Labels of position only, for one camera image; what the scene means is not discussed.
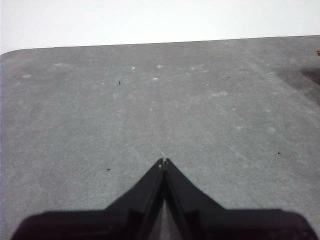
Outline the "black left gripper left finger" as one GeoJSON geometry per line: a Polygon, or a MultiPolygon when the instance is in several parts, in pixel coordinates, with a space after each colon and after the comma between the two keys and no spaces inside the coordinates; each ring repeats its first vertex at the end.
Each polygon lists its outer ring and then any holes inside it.
{"type": "Polygon", "coordinates": [[[161,158],[105,209],[47,211],[25,218],[14,240],[147,240],[163,204],[161,158]]]}

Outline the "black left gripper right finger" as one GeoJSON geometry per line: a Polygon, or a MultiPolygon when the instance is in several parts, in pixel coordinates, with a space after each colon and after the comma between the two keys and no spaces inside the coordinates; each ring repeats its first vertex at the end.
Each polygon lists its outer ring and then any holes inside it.
{"type": "Polygon", "coordinates": [[[170,159],[165,201],[185,240],[316,240],[309,222],[281,209],[227,209],[197,188],[170,159]]]}

